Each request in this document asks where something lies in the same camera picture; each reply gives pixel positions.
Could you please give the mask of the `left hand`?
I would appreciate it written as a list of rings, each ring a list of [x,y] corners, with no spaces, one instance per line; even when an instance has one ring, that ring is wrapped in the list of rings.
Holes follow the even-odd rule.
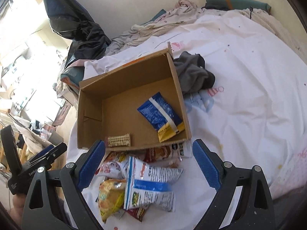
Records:
[[[15,194],[12,198],[12,208],[9,212],[14,222],[21,227],[23,208],[26,201],[26,195]]]

